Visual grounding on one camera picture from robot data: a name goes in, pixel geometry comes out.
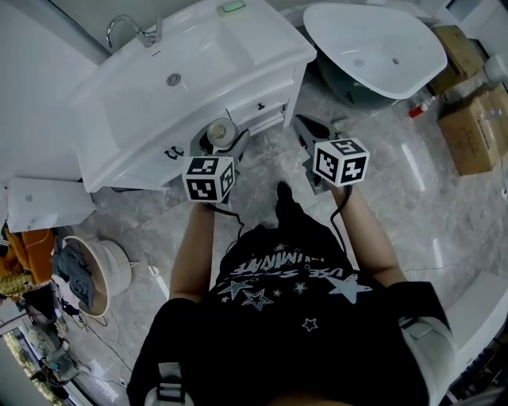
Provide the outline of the white sink cabinet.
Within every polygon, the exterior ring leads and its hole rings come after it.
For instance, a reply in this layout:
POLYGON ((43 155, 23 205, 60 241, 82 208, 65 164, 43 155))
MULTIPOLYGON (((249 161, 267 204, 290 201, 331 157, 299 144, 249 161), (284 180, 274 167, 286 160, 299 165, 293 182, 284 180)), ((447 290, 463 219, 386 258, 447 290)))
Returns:
POLYGON ((198 109, 185 109, 176 121, 164 114, 159 125, 148 123, 124 147, 114 149, 100 135, 93 146, 93 157, 106 153, 100 165, 83 163, 83 182, 87 191, 102 187, 135 190, 165 190, 170 181, 181 175, 183 160, 190 154, 192 140, 203 128, 221 117, 229 118, 239 129, 248 128, 250 135, 277 124, 288 125, 302 85, 305 63, 281 67, 220 94, 198 109), (258 110, 258 104, 265 108, 258 110), (173 147, 184 150, 179 156, 173 147), (169 150, 177 160, 169 159, 169 150))

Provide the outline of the clear bottle with gold cap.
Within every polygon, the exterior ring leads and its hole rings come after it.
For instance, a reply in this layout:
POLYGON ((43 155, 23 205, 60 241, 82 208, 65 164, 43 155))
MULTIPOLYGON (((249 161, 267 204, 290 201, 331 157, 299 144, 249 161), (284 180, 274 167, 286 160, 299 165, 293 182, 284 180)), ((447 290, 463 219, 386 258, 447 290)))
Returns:
POLYGON ((225 150, 233 145, 239 129, 229 118, 221 117, 209 124, 206 135, 215 150, 225 150))

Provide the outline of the person's leg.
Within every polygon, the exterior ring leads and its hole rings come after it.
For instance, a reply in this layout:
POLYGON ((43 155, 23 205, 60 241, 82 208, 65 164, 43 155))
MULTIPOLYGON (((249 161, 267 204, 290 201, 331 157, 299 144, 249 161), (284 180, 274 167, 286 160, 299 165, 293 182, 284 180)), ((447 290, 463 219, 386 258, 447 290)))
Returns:
POLYGON ((328 227, 304 212, 302 206, 294 200, 292 189, 285 181, 278 182, 276 193, 275 214, 281 232, 302 238, 335 239, 328 227))

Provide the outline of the grey shoulder harness pad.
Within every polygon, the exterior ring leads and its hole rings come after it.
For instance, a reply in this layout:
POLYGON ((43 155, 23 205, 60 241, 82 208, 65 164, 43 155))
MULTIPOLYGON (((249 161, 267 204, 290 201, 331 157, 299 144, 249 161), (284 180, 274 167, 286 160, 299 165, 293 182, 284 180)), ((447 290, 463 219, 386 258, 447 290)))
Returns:
POLYGON ((406 317, 398 323, 424 379, 428 406, 439 406, 456 379, 457 350, 453 334, 435 317, 406 317))
POLYGON ((180 364, 159 364, 160 382, 146 395, 144 406, 194 406, 194 401, 183 385, 180 364))

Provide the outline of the grey cloth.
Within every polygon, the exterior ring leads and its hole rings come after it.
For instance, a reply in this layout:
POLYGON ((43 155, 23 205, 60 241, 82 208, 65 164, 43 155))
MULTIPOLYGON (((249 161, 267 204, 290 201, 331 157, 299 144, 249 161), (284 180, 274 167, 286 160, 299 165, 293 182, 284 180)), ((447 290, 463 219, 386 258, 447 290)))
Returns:
POLYGON ((57 236, 51 261, 54 275, 68 283, 70 291, 85 309, 91 309, 94 302, 94 283, 81 250, 75 244, 67 243, 57 236))

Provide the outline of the white bathtub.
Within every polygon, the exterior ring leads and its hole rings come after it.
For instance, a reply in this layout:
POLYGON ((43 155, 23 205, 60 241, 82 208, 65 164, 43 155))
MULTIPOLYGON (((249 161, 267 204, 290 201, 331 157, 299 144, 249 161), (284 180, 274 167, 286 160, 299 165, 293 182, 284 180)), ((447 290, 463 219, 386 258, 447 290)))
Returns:
POLYGON ((326 85, 352 108, 411 98, 448 65, 431 29, 401 10, 321 2, 305 10, 303 24, 326 85))

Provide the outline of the chrome faucet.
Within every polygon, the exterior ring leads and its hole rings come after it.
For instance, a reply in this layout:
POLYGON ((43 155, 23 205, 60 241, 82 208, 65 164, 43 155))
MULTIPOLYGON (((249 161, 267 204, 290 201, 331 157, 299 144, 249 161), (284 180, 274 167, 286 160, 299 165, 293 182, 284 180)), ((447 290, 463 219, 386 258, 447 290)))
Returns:
POLYGON ((154 30, 146 31, 146 30, 143 30, 135 22, 135 20, 128 14, 120 14, 111 20, 111 22, 108 24, 108 27, 106 30, 106 43, 109 48, 114 47, 113 38, 112 38, 113 30, 114 30, 114 27, 120 22, 126 22, 132 28, 132 30, 136 34, 136 37, 144 45, 145 48, 150 48, 155 43, 160 42, 162 39, 163 20, 161 18, 158 18, 156 20, 156 25, 155 25, 154 30))

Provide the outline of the white round basket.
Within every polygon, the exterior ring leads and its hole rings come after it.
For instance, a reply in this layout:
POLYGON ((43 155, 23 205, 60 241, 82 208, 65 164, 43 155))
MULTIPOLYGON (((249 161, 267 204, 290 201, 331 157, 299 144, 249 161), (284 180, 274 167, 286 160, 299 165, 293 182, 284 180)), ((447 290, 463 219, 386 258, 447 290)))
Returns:
POLYGON ((92 318, 104 316, 112 298, 125 291, 132 278, 132 264, 125 252, 110 240, 84 239, 68 236, 63 239, 84 256, 94 287, 94 301, 90 308, 80 305, 82 312, 92 318))

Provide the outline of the white round container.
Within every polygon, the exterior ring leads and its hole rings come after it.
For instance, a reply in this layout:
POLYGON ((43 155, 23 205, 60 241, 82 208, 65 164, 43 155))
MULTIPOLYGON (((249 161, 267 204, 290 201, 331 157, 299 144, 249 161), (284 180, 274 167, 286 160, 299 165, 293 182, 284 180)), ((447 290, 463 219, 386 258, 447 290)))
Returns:
POLYGON ((490 57, 483 69, 491 82, 508 82, 508 53, 490 57))

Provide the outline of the white shower base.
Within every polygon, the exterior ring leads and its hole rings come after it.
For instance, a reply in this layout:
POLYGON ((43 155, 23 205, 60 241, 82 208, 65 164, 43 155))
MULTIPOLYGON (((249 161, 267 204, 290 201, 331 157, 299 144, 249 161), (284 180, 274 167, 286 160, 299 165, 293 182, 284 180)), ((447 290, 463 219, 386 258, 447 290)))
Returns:
POLYGON ((450 395, 465 400, 508 384, 508 279, 482 272, 447 317, 457 345, 450 395))

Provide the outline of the person's left forearm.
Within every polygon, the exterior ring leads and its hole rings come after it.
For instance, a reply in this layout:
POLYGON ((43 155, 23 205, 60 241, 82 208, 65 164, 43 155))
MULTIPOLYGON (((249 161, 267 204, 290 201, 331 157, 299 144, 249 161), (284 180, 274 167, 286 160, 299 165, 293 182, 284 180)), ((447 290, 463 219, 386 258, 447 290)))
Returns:
POLYGON ((171 271, 169 299, 198 303, 209 292, 214 245, 215 212, 203 203, 190 211, 183 240, 171 271))

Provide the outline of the orange garment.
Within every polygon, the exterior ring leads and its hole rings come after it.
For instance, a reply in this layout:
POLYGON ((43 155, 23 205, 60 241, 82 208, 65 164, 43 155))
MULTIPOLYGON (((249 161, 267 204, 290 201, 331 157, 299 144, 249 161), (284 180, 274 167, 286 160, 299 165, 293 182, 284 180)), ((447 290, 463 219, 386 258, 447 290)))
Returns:
POLYGON ((50 228, 31 232, 0 231, 0 297, 21 297, 52 279, 54 235, 50 228))

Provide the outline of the person's right forearm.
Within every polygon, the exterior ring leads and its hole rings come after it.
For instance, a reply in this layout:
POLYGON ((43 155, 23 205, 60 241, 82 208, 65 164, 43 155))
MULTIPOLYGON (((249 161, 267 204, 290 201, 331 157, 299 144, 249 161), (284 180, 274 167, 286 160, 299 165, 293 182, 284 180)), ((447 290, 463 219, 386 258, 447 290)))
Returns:
POLYGON ((344 187, 331 186, 333 198, 340 206, 340 215, 360 270, 370 274, 385 287, 406 282, 394 248, 381 224, 356 187, 346 201, 344 187))

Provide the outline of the brown cardboard box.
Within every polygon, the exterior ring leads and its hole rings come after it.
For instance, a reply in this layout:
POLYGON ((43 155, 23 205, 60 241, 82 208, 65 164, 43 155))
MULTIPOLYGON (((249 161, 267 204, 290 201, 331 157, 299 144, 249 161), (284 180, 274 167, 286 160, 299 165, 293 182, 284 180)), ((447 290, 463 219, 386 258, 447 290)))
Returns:
POLYGON ((443 94, 476 75, 483 68, 484 61, 478 49, 458 26, 435 26, 431 30, 441 42, 448 63, 429 83, 429 87, 434 94, 443 94))
POLYGON ((458 174, 492 171, 508 155, 508 91, 486 83, 438 120, 458 174))

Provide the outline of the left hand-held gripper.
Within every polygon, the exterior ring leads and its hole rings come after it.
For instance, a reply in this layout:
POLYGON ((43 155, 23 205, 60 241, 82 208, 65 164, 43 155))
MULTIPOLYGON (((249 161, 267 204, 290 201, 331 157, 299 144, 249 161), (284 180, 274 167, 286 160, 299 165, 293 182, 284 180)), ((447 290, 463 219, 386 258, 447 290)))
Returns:
POLYGON ((184 157, 182 180, 187 199, 201 203, 227 202, 237 180, 237 166, 250 140, 248 128, 225 150, 215 150, 203 128, 190 144, 190 154, 184 157))

